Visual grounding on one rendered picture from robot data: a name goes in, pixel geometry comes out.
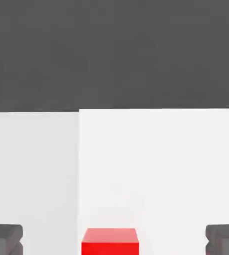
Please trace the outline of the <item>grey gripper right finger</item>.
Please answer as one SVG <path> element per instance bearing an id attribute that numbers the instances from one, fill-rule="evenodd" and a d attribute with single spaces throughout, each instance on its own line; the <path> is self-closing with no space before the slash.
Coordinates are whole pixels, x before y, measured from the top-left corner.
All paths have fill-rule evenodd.
<path id="1" fill-rule="evenodd" d="M 207 225 L 206 255 L 229 255 L 229 224 Z"/>

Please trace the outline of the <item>small red cube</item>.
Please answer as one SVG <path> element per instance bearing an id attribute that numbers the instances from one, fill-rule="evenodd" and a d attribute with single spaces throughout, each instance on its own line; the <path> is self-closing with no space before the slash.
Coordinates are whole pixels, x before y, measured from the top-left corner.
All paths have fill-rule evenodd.
<path id="1" fill-rule="evenodd" d="M 81 255 L 139 255 L 134 228 L 88 228 L 81 242 Z"/>

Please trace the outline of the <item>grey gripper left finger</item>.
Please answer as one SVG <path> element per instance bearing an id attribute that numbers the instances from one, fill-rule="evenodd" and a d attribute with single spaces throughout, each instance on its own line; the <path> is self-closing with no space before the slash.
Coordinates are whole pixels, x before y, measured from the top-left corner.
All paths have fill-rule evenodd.
<path id="1" fill-rule="evenodd" d="M 23 255 L 22 225 L 0 224 L 0 255 Z"/>

